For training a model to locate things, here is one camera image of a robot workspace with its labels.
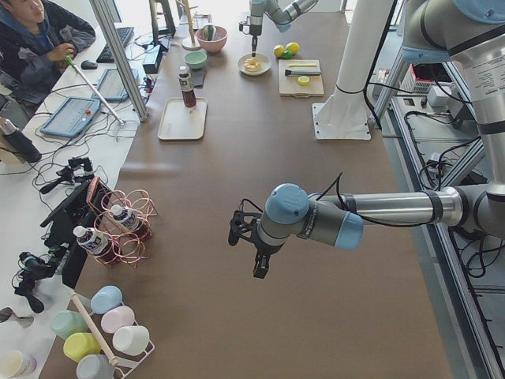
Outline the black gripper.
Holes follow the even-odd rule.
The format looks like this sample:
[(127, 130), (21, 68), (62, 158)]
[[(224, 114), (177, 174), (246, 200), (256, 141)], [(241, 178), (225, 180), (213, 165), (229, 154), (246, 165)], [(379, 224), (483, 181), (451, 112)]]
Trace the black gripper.
[(258, 39), (261, 36), (262, 31), (263, 31), (262, 24), (251, 24), (249, 26), (249, 34), (252, 37), (252, 55), (257, 55), (257, 46), (256, 45), (258, 44)]
[(269, 245), (259, 237), (255, 237), (253, 240), (253, 244), (256, 247), (256, 258), (253, 269), (253, 276), (255, 278), (264, 279), (269, 271), (270, 256), (280, 251), (282, 245)]

